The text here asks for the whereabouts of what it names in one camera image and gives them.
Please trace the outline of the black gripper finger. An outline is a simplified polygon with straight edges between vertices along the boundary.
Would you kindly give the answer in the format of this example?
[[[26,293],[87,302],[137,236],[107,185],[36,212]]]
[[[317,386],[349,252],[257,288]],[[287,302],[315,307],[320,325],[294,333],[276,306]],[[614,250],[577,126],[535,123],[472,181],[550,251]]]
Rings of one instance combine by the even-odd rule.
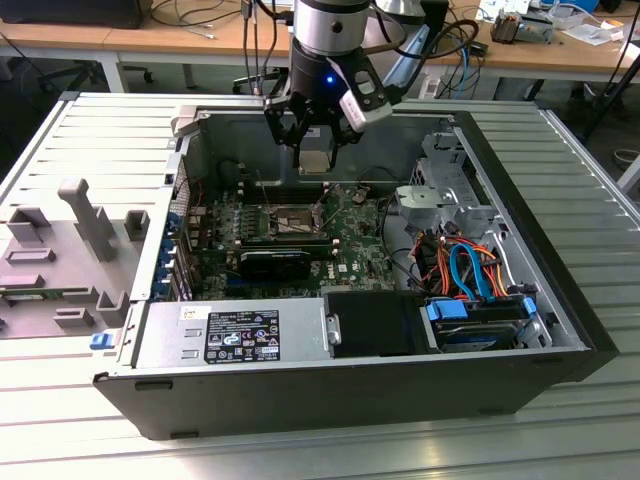
[[[290,149],[292,166],[298,168],[301,142],[307,133],[305,98],[298,93],[268,97],[263,112],[275,143]]]
[[[347,145],[357,144],[362,133],[356,132],[338,109],[328,110],[327,121],[331,130],[329,167],[334,168],[339,150]]]

